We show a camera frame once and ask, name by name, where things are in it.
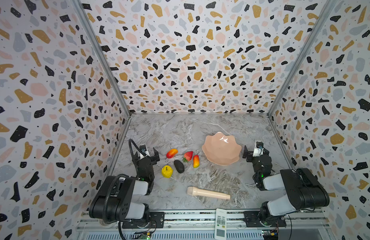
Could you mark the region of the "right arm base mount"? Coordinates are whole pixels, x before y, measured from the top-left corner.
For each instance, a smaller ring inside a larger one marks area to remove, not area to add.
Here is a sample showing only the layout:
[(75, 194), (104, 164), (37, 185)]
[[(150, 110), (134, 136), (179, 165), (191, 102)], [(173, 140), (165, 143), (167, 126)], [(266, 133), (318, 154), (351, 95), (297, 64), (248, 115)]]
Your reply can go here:
[(247, 228), (276, 228), (287, 226), (283, 216), (272, 216), (262, 211), (244, 211), (244, 222)]

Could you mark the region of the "dark fake avocado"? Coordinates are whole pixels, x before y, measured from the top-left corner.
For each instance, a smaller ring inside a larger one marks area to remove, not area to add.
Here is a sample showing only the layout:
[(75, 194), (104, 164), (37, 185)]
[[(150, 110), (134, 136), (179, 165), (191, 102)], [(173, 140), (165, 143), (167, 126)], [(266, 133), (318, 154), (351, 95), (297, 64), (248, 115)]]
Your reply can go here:
[(174, 166), (175, 166), (175, 169), (177, 170), (177, 172), (178, 172), (179, 174), (184, 173), (184, 171), (185, 171), (185, 166), (184, 166), (184, 164), (183, 164), (181, 161), (179, 161), (179, 160), (175, 160), (175, 161), (174, 161)]

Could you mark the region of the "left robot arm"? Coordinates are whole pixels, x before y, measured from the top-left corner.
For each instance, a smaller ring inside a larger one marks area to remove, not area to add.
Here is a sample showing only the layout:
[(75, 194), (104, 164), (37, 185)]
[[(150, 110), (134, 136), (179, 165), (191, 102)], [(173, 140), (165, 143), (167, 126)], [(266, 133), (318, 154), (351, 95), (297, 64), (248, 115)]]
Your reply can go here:
[(150, 195), (155, 180), (153, 165), (160, 161), (160, 156), (156, 149), (151, 156), (145, 145), (140, 146), (140, 150), (132, 155), (137, 171), (135, 177), (124, 174), (106, 177), (89, 207), (92, 219), (104, 224), (131, 222), (141, 227), (150, 223), (149, 206), (133, 203), (132, 197)]

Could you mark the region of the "red yellow fake mango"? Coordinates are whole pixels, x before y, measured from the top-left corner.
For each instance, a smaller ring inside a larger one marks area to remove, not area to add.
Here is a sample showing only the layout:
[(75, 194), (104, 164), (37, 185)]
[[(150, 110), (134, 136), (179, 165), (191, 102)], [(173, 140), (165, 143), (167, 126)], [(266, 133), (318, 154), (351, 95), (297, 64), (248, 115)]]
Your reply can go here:
[(193, 157), (193, 168), (198, 168), (200, 166), (200, 159), (198, 155)]

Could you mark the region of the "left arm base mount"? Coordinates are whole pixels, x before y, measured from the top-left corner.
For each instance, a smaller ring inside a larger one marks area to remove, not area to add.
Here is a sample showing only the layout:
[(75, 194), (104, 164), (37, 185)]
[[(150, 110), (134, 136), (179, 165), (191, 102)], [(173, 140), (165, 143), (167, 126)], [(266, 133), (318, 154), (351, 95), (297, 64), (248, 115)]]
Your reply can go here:
[(162, 229), (164, 227), (165, 212), (150, 212), (142, 219), (131, 219), (122, 223), (123, 229)]

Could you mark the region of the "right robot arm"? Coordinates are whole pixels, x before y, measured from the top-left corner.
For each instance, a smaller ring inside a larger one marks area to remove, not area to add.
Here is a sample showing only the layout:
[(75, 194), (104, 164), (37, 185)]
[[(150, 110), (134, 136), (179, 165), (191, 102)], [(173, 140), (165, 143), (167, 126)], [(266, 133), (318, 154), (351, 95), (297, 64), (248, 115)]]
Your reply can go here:
[(309, 169), (284, 169), (275, 173), (270, 152), (264, 148), (263, 142), (256, 142), (253, 151), (244, 147), (243, 158), (252, 163), (253, 180), (259, 190), (286, 191), (284, 196), (262, 203), (257, 217), (252, 220), (258, 220), (265, 227), (281, 226), (283, 217), (290, 213), (301, 210), (314, 211), (329, 205), (328, 192)]

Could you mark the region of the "red fake strawberry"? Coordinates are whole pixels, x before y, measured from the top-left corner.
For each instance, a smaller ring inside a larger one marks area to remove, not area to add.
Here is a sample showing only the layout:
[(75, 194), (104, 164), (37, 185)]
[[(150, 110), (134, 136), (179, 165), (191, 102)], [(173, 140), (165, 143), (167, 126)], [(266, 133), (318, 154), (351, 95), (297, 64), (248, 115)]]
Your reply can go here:
[(186, 152), (183, 156), (183, 162), (187, 163), (190, 162), (193, 158), (193, 151)]

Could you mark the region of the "red orange fake mango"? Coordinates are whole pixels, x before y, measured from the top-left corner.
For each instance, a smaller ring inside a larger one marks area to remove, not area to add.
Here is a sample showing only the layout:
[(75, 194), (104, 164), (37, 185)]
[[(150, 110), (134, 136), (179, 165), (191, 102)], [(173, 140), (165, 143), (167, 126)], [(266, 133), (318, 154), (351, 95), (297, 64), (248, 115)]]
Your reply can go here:
[(178, 153), (177, 149), (171, 149), (167, 152), (166, 157), (172, 159)]

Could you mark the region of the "yellow fake bell pepper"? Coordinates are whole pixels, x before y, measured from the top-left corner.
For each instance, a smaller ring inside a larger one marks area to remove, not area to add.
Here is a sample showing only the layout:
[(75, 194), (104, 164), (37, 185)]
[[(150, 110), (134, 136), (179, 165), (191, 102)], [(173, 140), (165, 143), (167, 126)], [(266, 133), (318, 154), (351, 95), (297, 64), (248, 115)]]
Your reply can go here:
[(169, 165), (165, 165), (162, 168), (161, 173), (162, 173), (162, 175), (163, 175), (164, 178), (169, 179), (173, 175), (173, 169)]

